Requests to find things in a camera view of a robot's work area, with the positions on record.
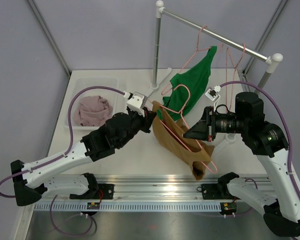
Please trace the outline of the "brown tank top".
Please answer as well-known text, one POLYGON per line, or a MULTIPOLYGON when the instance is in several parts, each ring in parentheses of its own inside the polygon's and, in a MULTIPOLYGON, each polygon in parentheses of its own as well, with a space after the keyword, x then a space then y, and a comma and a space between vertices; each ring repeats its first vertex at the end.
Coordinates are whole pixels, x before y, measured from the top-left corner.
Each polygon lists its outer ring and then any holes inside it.
POLYGON ((162 111, 162 118, 157 115, 152 122, 153 134, 159 144, 187 164, 195 180, 202 180, 207 166, 212 162, 211 156, 215 147, 184 138, 183 134, 188 130, 184 121, 174 121, 169 111, 162 108, 159 102, 152 102, 152 111, 162 111))

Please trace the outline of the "pink hanger of brown top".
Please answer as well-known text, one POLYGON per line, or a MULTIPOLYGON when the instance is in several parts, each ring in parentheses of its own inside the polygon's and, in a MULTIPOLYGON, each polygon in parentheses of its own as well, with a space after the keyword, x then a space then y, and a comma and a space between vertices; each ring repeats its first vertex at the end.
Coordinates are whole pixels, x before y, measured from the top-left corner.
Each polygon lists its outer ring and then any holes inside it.
MULTIPOLYGON (((189 125, 188 125, 188 123, 186 122, 186 120, 185 120, 185 118, 184 118, 184 116, 183 116, 183 111, 184 111, 184 108, 186 107, 186 105, 187 105, 187 103, 188 103, 188 101, 190 100, 190 98, 191 98, 191 91, 189 90, 189 88, 186 86, 186 85, 184 85, 184 84, 178 84, 175 88, 173 88, 172 89, 172 91, 176 91, 178 88, 180 88, 180 87, 183 87, 183 88, 185 88, 186 89, 186 91, 187 91, 187 93, 188 93, 188 97, 187 97, 187 99, 185 100, 185 102, 184 102, 184 104, 182 105, 182 107, 180 108, 180 110, 178 110, 178 111, 176 111, 176 110, 173 110, 173 109, 171 109, 171 108, 168 108, 168 107, 166 107, 166 106, 164 106, 164 105, 162 105, 162 104, 160 104, 159 105, 159 108, 160 109, 166 109, 167 111, 170 111, 170 112, 172 112, 172 113, 175 113, 175 114, 178 114, 179 116, 180 116, 180 118, 182 119, 182 122, 185 124, 185 126, 186 126, 186 129, 187 130, 189 130, 189 125)), ((175 135, 165 124, 163 124, 164 125, 164 127, 168 130, 168 131, 170 131, 171 133, 172 133, 172 135, 174 136, 174 137, 176 137, 176 139, 187 149, 187 150, 189 150, 190 151, 190 148, 188 148, 183 142, 182 142, 182 140, 177 136, 177 135, 175 135)), ((203 166, 205 166, 206 167, 206 169, 208 169, 211 173, 213 173, 213 174, 216 174, 217 172, 218 172, 218 168, 217 168, 217 166, 215 165, 215 163, 212 161, 211 162, 211 164, 212 164, 212 166, 214 167, 214 170, 212 170, 207 164, 205 164, 203 161, 201 161, 201 164, 203 165, 203 166)))

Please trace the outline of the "mauve tank top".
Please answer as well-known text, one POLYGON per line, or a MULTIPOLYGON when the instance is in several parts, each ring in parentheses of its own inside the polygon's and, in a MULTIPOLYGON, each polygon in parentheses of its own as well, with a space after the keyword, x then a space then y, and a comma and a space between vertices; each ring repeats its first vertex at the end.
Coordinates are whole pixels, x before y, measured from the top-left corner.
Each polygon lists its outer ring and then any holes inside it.
POLYGON ((113 107, 100 95, 83 97, 74 112, 74 122, 82 127, 100 127, 112 117, 113 107))

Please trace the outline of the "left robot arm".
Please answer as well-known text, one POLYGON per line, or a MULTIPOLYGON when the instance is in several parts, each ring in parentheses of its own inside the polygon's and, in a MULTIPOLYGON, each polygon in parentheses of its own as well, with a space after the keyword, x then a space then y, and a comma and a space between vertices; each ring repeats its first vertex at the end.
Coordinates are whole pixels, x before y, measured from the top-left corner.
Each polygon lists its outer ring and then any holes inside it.
POLYGON ((156 115, 147 109, 144 115, 128 109, 127 113, 116 113, 65 152, 30 163, 13 161, 10 169, 17 206, 28 206, 42 197, 55 195, 68 196, 73 200, 100 197, 100 188, 94 174, 83 173, 73 178, 58 175, 115 154, 140 131, 149 134, 156 115))

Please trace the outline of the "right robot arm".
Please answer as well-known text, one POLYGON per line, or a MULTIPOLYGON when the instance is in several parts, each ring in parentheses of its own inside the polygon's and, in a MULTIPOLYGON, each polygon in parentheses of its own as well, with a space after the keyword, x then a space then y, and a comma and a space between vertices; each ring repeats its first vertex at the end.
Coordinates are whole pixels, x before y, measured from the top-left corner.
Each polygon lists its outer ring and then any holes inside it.
POLYGON ((250 186, 234 172, 218 178, 218 195, 247 203, 262 215, 276 236, 300 240, 300 190, 295 189, 300 181, 291 179, 286 135, 278 125, 265 120, 263 100, 254 92, 240 92, 235 96, 234 112, 219 113, 207 106, 200 120, 183 137, 210 142, 218 133, 241 135, 243 143, 265 169, 275 196, 250 186))

